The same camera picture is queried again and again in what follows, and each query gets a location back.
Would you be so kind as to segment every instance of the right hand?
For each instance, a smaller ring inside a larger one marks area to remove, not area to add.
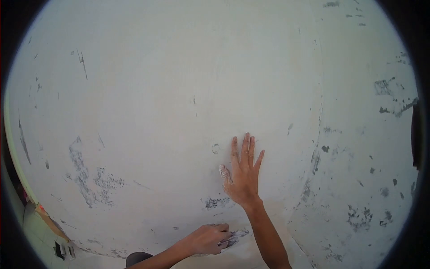
[[[254,147],[255,137],[249,137],[249,133],[246,133],[239,160],[237,137],[234,137],[231,142],[230,154],[233,175],[223,164],[219,166],[219,171],[224,179],[224,192],[244,209],[261,201],[258,196],[258,172],[264,150],[260,152],[254,165]]]

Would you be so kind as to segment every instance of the finger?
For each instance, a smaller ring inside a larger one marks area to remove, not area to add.
[[[227,223],[218,224],[216,227],[218,228],[218,231],[221,231],[221,232],[228,231]]]
[[[223,242],[218,244],[218,249],[221,251],[221,249],[225,249],[228,246],[228,242]]]
[[[254,147],[255,147],[255,137],[251,136],[249,139],[249,152],[248,152],[248,165],[249,168],[254,167]]]
[[[233,137],[231,141],[230,161],[233,171],[239,168],[239,154],[237,152],[237,137]]]
[[[225,188],[227,184],[232,184],[233,180],[231,179],[230,171],[225,168],[223,164],[219,166],[219,173],[221,174],[222,179],[224,180],[223,187]]]
[[[242,168],[246,168],[248,164],[248,148],[249,148],[249,133],[245,134],[242,143],[242,150],[240,151],[240,164]]]
[[[258,173],[260,171],[261,161],[263,161],[264,157],[264,150],[260,152],[260,156],[258,157],[257,161],[255,162],[254,169]]]

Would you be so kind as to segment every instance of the white wall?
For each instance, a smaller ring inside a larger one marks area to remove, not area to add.
[[[231,138],[249,131],[266,150],[260,194],[284,242],[317,268],[372,268],[417,177],[405,53],[369,0],[51,1],[12,67],[8,139],[66,234],[126,257],[205,223],[251,229],[218,174]],[[252,268],[256,253],[250,233],[183,264]]]

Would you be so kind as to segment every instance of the gray smudge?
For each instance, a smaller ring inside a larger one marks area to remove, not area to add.
[[[410,103],[410,104],[406,104],[406,105],[403,105],[402,110],[400,110],[400,111],[399,111],[399,112],[397,112],[397,113],[394,113],[394,116],[396,116],[396,117],[401,117],[403,112],[405,112],[406,110],[410,109],[412,106],[416,105],[417,103],[418,103],[418,98],[415,98],[415,99],[412,101],[412,103]]]
[[[415,192],[415,182],[414,183],[412,183],[412,185],[411,185],[411,196],[412,197],[414,197],[414,192]]]
[[[322,5],[323,7],[339,7],[339,1],[336,2],[327,2],[324,5]]]
[[[210,210],[212,208],[216,208],[216,207],[225,207],[226,204],[228,204],[230,202],[230,198],[226,197],[226,198],[222,198],[222,199],[211,199],[208,198],[205,201],[206,204],[206,209]]]
[[[19,116],[18,116],[18,126],[19,126],[19,131],[21,132],[21,135],[19,136],[19,139],[21,140],[21,145],[24,149],[25,156],[27,156],[28,163],[31,164],[30,156],[28,155],[27,145],[25,144],[24,131],[22,130],[21,119],[19,118]]]
[[[370,229],[370,222],[372,221],[373,214],[371,214],[370,209],[364,208],[362,210],[362,217],[360,218],[360,214],[357,214],[358,208],[353,209],[352,206],[348,205],[348,220],[346,221],[352,227],[354,232],[358,232],[361,230],[368,231]]]
[[[385,108],[385,109],[384,109],[384,108],[380,107],[380,108],[379,108],[379,113],[381,113],[381,114],[382,114],[382,113],[389,113],[389,111],[388,111],[388,109],[387,109],[387,108]]]
[[[384,196],[384,198],[387,197],[389,195],[389,193],[390,193],[390,191],[388,190],[387,187],[385,187],[383,189],[382,188],[379,189],[379,192],[381,193],[382,196]]]
[[[219,147],[219,145],[218,144],[214,144],[213,146],[212,146],[212,153],[213,154],[218,154],[218,152],[221,150],[221,148]]]

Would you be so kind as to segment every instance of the left hand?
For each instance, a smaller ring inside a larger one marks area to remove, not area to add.
[[[228,224],[207,224],[203,225],[177,244],[186,248],[189,256],[194,254],[220,254],[228,242],[223,240],[231,237],[228,231]]]

